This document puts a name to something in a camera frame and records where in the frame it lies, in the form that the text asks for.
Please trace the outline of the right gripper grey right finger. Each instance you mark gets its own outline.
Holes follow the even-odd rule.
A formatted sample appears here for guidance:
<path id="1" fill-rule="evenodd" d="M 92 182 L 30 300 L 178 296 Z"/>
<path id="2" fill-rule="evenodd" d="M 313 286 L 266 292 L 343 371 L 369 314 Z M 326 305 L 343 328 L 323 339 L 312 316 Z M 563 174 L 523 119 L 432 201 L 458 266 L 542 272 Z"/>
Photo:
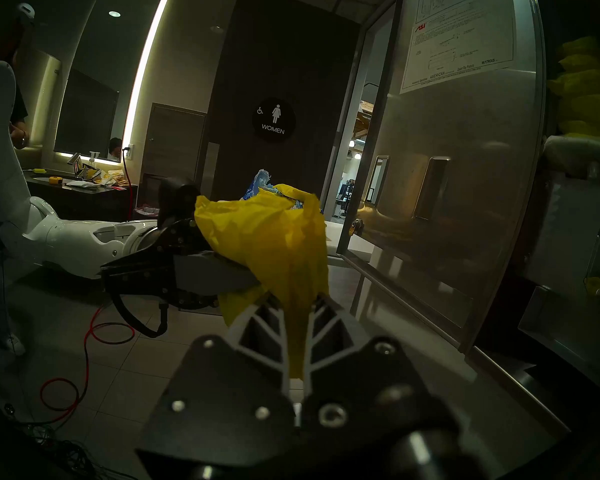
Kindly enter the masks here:
<path id="1" fill-rule="evenodd" d="M 401 344 L 320 294 L 304 359 L 301 479 L 462 479 L 459 424 Z"/>

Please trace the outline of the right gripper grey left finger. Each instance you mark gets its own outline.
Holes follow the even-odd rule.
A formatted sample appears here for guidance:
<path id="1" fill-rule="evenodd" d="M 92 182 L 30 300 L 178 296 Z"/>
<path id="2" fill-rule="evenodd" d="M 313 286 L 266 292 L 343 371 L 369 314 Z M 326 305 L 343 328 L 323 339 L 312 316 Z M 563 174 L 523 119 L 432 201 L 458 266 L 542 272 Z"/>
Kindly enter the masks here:
<path id="1" fill-rule="evenodd" d="M 221 479 L 296 440 L 284 313 L 255 303 L 192 342 L 135 449 L 150 479 Z"/>

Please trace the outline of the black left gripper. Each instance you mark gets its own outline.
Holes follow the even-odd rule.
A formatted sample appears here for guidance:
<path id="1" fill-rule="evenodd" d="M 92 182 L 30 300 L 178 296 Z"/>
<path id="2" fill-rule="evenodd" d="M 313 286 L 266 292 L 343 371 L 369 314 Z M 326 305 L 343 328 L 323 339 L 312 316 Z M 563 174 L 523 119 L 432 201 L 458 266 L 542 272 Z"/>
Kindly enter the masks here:
<path id="1" fill-rule="evenodd" d="M 131 253 L 101 267 L 105 290 L 117 295 L 213 296 L 260 285 L 243 265 L 214 253 L 193 219 L 142 233 Z"/>

